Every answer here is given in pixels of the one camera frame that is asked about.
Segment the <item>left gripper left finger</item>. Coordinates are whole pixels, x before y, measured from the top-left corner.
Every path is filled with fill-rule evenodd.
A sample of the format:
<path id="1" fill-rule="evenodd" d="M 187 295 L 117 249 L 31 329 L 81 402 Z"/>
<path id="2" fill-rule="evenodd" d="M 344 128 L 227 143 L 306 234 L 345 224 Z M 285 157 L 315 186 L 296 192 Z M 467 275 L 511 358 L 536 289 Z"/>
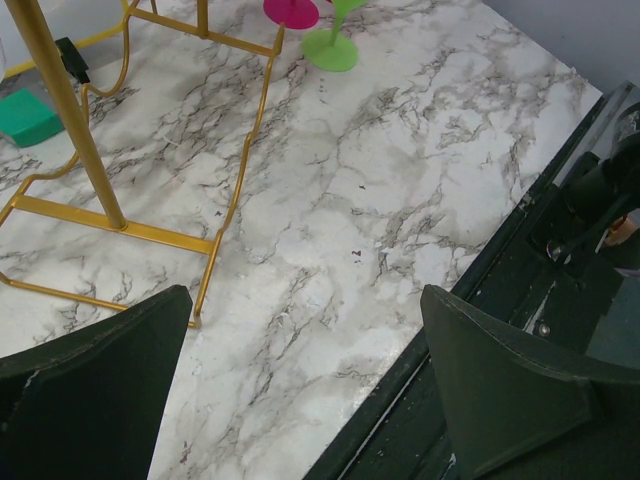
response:
<path id="1" fill-rule="evenodd" d="M 191 309 L 174 285 L 2 358 L 2 478 L 146 478 Z"/>

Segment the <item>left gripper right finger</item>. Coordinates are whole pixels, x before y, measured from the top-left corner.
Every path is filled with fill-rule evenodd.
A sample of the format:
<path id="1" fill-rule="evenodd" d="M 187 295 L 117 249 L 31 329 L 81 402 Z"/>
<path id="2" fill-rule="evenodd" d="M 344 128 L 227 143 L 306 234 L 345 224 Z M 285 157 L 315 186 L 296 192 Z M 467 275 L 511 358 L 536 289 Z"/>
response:
<path id="1" fill-rule="evenodd" d="M 636 479 L 639 372 L 553 345 L 442 289 L 424 332 L 463 479 Z"/>

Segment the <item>green wine glass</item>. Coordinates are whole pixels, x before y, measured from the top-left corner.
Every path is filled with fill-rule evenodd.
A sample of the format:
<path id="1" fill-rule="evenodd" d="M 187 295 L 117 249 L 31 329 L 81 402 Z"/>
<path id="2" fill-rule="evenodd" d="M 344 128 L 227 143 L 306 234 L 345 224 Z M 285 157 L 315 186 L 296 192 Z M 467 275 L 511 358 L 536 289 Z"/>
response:
<path id="1" fill-rule="evenodd" d="M 358 61 L 358 49 L 341 33 L 346 16 L 365 5 L 367 0 L 334 0 L 334 20 L 330 29 L 307 33 L 301 42 L 304 57 L 314 66 L 329 72 L 346 72 Z"/>

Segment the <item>pink wine glass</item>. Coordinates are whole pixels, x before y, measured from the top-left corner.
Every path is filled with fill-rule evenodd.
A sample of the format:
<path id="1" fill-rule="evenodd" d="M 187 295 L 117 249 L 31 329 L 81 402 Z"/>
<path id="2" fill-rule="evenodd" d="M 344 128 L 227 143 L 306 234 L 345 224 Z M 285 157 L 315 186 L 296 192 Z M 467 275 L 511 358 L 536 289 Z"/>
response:
<path id="1" fill-rule="evenodd" d="M 264 0 L 263 11 L 274 23 L 306 30 L 316 25 L 319 11 L 311 0 Z"/>

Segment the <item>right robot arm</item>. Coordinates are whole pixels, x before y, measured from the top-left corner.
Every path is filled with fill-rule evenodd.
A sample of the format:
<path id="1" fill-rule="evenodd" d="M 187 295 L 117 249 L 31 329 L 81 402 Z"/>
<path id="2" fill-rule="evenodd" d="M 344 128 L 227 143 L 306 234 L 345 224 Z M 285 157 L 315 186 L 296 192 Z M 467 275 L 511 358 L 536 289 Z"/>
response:
<path id="1" fill-rule="evenodd" d="M 598 239 L 614 221 L 639 207 L 639 105 L 625 109 L 613 128 L 610 156 L 563 189 L 565 208 L 583 224 L 579 235 L 552 238 L 547 254 L 566 261 L 574 250 Z"/>

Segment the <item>black whiteboard marker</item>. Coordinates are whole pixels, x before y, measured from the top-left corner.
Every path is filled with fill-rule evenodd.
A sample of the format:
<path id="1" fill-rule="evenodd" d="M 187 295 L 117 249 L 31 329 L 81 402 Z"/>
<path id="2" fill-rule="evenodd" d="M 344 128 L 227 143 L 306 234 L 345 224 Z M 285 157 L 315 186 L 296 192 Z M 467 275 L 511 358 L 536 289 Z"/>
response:
<path id="1" fill-rule="evenodd" d="M 68 37 L 63 37 L 56 40 L 55 44 L 65 70 L 80 84 L 88 84 L 89 67 L 73 42 Z"/>

